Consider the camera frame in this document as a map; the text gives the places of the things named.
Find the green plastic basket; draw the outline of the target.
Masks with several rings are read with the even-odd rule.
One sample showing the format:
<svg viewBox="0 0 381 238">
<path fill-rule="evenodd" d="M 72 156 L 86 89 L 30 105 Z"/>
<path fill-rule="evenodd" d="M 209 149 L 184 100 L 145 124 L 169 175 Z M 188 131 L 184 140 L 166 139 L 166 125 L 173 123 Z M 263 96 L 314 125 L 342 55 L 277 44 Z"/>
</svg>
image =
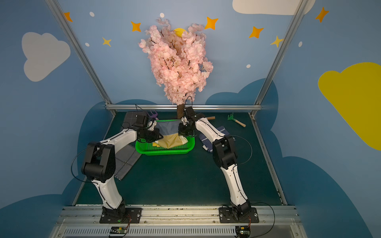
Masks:
<svg viewBox="0 0 381 238">
<path fill-rule="evenodd" d="M 152 143 L 139 143 L 138 141 L 136 141 L 135 148 L 137 152 L 139 152 L 140 154 L 145 154 L 148 156 L 187 154 L 193 150 L 195 146 L 195 139 L 193 137 L 187 137 L 187 140 L 187 144 L 171 149 L 154 147 L 152 146 Z"/>
</svg>

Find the light grey checked pillowcase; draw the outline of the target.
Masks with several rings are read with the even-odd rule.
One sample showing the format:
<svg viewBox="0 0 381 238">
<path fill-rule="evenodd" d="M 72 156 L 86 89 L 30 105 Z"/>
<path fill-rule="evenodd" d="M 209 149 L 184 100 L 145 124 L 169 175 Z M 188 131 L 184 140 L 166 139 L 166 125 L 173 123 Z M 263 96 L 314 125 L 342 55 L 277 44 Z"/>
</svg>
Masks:
<svg viewBox="0 0 381 238">
<path fill-rule="evenodd" d="M 140 157 L 141 154 L 131 145 L 127 145 L 118 151 L 116 153 L 116 170 L 114 177 L 118 180 L 123 180 Z"/>
</svg>

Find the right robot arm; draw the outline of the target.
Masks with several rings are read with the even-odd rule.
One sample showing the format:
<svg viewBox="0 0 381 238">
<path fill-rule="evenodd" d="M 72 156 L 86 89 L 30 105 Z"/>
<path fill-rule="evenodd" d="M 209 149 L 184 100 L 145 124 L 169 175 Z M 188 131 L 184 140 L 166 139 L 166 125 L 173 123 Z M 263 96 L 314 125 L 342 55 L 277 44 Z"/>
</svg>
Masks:
<svg viewBox="0 0 381 238">
<path fill-rule="evenodd" d="M 252 206 L 244 192 L 238 173 L 237 153 L 233 136 L 218 131 L 204 114 L 197 114 L 192 107 L 186 107 L 179 124 L 179 134 L 190 136 L 195 130 L 201 132 L 212 144 L 214 162 L 222 170 L 229 188 L 233 213 L 239 218 L 249 214 Z"/>
</svg>

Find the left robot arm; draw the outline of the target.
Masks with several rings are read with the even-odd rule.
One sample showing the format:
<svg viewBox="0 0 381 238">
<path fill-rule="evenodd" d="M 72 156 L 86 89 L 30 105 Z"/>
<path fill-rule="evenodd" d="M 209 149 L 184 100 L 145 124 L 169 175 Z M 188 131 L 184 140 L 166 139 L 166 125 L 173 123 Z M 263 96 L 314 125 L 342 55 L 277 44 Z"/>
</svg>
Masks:
<svg viewBox="0 0 381 238">
<path fill-rule="evenodd" d="M 85 150 L 81 172 L 96 187 L 106 212 L 124 213 L 123 198 L 116 187 L 116 154 L 137 140 L 155 142 L 163 138 L 156 119 L 148 113 L 127 113 L 127 126 L 116 135 L 100 142 L 91 142 Z"/>
</svg>

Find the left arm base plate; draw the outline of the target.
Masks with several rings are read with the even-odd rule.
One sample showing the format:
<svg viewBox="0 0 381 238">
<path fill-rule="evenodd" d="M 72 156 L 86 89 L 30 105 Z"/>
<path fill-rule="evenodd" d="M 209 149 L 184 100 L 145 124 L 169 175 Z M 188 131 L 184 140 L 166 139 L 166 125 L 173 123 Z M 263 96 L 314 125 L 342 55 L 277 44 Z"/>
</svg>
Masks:
<svg viewBox="0 0 381 238">
<path fill-rule="evenodd" d="M 102 208 L 100 224 L 138 224 L 142 208 L 122 207 L 122 209 Z"/>
</svg>

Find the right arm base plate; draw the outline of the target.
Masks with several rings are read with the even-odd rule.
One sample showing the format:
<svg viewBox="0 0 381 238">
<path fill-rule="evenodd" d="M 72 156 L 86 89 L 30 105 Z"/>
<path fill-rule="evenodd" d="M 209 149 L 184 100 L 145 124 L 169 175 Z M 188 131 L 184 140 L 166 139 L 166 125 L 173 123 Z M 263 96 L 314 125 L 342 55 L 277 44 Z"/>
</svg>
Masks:
<svg viewBox="0 0 381 238">
<path fill-rule="evenodd" d="M 222 206 L 218 208 L 220 223 L 259 223 L 259 215 L 256 208 L 244 215 L 239 215 L 232 207 Z"/>
</svg>

